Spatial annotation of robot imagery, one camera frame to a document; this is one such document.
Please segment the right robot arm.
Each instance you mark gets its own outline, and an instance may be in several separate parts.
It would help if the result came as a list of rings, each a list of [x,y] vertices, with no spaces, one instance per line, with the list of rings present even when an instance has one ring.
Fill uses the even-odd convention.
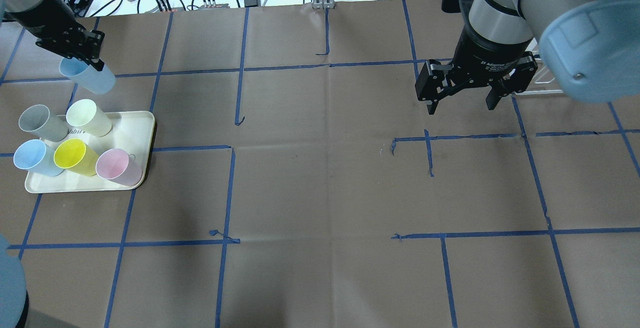
[[[489,87],[493,110],[523,93],[537,55],[567,96],[606,103],[639,93],[640,0],[442,0],[464,26],[448,64],[430,59],[414,85],[430,115],[462,90]]]

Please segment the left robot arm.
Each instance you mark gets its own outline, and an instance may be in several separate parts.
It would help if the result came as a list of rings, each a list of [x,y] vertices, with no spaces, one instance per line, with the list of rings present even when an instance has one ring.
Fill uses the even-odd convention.
[[[39,47],[96,71],[105,68],[100,58],[105,34],[87,30],[63,0],[1,0],[1,9],[36,37]]]

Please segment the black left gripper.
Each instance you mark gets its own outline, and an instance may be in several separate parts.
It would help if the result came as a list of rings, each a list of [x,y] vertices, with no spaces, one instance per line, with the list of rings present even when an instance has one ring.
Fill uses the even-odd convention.
[[[100,58],[105,33],[87,30],[83,26],[66,28],[52,37],[39,38],[36,46],[66,58],[68,65],[87,65],[103,71],[105,62]]]

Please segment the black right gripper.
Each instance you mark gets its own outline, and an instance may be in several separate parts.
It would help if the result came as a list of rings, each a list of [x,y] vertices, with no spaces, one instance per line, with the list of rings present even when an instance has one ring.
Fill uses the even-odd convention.
[[[427,112],[435,115],[441,100],[468,88],[490,87],[488,110],[511,93],[522,93],[530,84],[538,65],[523,43],[494,43],[464,28],[450,62],[428,59],[414,85],[417,98],[426,100]]]

